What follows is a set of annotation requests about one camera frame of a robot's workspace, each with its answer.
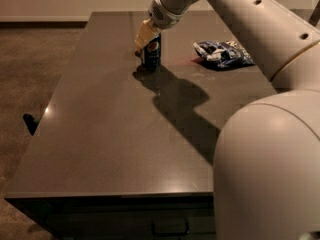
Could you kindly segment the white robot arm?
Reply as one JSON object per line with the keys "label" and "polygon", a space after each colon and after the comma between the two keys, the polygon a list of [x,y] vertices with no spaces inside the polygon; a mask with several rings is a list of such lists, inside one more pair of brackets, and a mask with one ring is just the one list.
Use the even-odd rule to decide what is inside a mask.
{"label": "white robot arm", "polygon": [[[152,0],[135,49],[198,0]],[[213,156],[217,240],[319,240],[320,32],[275,0],[206,0],[253,58]]]}

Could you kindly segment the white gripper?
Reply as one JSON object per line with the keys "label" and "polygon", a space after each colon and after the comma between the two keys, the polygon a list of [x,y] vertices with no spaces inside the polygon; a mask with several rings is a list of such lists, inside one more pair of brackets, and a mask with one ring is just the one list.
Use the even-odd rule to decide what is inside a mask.
{"label": "white gripper", "polygon": [[161,0],[152,0],[148,13],[151,19],[144,20],[136,34],[137,52],[141,52],[161,30],[172,28],[182,18],[181,14],[175,14],[166,9]]}

